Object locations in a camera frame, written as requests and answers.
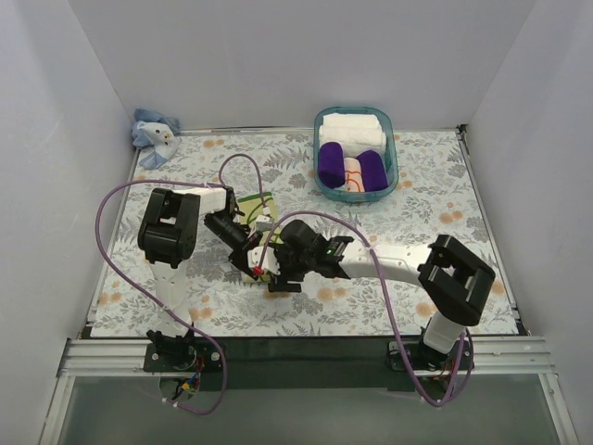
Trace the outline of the green patterned towel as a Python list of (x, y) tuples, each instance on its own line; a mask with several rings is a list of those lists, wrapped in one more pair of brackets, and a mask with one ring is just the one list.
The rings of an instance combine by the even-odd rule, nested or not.
[[(276, 222), (279, 219), (279, 212), (276, 206), (276, 203), (274, 201), (273, 198), (273, 194), (272, 192), (266, 191), (263, 193), (264, 196), (264, 201), (267, 205), (267, 208), (269, 210), (269, 216), (272, 217), (274, 219), (274, 221)], [(253, 232), (254, 230), (257, 229), (256, 227), (256, 219), (260, 216), (264, 216), (264, 214), (266, 214), (266, 212), (263, 210), (263, 205), (261, 204), (261, 200), (260, 200), (260, 196), (259, 194), (256, 195), (250, 195), (247, 197), (241, 197), (239, 199), (237, 199), (237, 204), (238, 204), (238, 208), (240, 210), (240, 212), (243, 213), (243, 215), (239, 215), (237, 217), (237, 221), (240, 222), (243, 225), (248, 225), (250, 232)], [(274, 232), (274, 235), (271, 238), (271, 242), (272, 243), (276, 243), (276, 242), (280, 242), (280, 230), (281, 229), (276, 229)], [(263, 231), (263, 237), (261, 239), (260, 244), (262, 245), (265, 241), (265, 238), (268, 236), (269, 231)], [(253, 278), (251, 278), (250, 276), (248, 276), (245, 273), (241, 273), (243, 282), (246, 284), (255, 284), (256, 280), (254, 280)], [(263, 282), (268, 282), (270, 281), (270, 277), (268, 275), (264, 275), (261, 278), (264, 278), (262, 281)]]

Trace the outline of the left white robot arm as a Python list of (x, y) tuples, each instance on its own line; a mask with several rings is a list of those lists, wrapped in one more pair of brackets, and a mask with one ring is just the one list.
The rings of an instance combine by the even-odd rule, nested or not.
[(187, 267), (196, 249), (200, 222), (231, 249), (229, 262), (253, 276), (248, 252), (263, 237), (235, 217), (239, 214), (231, 187), (152, 191), (140, 225), (138, 246), (149, 262), (156, 298), (164, 313), (147, 332), (155, 353), (168, 366), (185, 371), (195, 366), (198, 346), (189, 312)]

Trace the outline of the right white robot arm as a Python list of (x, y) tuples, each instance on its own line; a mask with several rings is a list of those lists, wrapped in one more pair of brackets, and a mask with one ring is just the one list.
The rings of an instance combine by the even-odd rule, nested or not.
[(286, 225), (277, 243), (263, 247), (253, 269), (271, 276), (272, 292), (297, 292), (307, 273), (325, 278), (381, 278), (422, 288), (436, 307), (412, 359), (440, 368), (462, 332), (479, 324), (496, 274), (451, 235), (422, 246), (378, 245), (352, 236), (326, 238), (301, 220)]

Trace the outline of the blue towel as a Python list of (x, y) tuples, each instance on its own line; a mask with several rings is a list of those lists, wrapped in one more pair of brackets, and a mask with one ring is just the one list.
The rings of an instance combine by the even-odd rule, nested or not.
[(132, 145), (140, 150), (139, 164), (146, 170), (156, 170), (177, 152), (181, 122), (146, 108), (137, 108), (133, 116)]

